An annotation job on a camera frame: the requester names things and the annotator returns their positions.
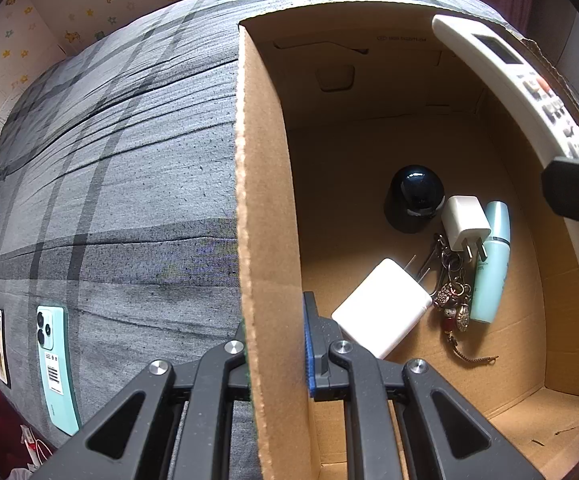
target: red bead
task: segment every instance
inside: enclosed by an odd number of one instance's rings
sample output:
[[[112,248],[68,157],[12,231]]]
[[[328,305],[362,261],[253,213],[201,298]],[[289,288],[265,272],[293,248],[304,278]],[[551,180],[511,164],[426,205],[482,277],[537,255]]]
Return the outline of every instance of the red bead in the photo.
[[[453,317],[444,317],[441,320],[441,328],[445,332],[452,332],[453,330],[456,330],[456,319]]]

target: white charger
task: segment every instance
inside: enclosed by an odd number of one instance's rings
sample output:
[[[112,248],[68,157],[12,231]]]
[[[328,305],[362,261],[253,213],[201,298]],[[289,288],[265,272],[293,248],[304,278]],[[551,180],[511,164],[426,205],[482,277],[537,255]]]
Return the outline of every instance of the white charger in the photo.
[[[464,250],[467,259],[471,261],[473,258],[472,244],[475,244],[481,260],[487,259],[483,240],[489,236],[492,230],[477,197],[450,196],[441,214],[441,219],[447,233],[449,248],[452,251]]]
[[[425,289],[386,258],[333,312],[332,319],[349,338],[383,359],[430,306]]]

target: triangular cutout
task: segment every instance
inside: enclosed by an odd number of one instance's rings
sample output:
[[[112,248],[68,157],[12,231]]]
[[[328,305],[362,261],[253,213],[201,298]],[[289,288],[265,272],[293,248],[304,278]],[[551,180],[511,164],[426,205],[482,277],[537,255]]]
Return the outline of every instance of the triangular cutout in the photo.
[[[443,392],[432,392],[431,400],[439,412],[449,448],[455,458],[465,458],[490,447],[490,438]]]
[[[145,393],[132,395],[86,442],[88,449],[118,460],[123,456],[132,429],[145,400]]]

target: white label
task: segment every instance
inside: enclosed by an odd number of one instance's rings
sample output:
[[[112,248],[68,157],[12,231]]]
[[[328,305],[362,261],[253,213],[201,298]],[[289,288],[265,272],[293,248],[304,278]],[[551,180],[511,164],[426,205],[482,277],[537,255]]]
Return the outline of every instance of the white label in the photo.
[[[56,354],[45,352],[45,368],[48,374],[48,384],[53,392],[63,395],[63,386],[60,384],[60,364]]]

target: blue gripper pad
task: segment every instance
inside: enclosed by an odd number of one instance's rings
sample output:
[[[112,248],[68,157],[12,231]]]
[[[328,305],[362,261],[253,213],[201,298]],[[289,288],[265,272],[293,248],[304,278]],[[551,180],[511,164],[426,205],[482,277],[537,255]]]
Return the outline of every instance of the blue gripper pad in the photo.
[[[312,348],[312,338],[309,334],[309,323],[307,323],[307,310],[303,303],[303,327],[305,330],[305,373],[307,374],[307,389],[309,396],[314,397],[316,393],[316,378],[314,376],[314,349]]]

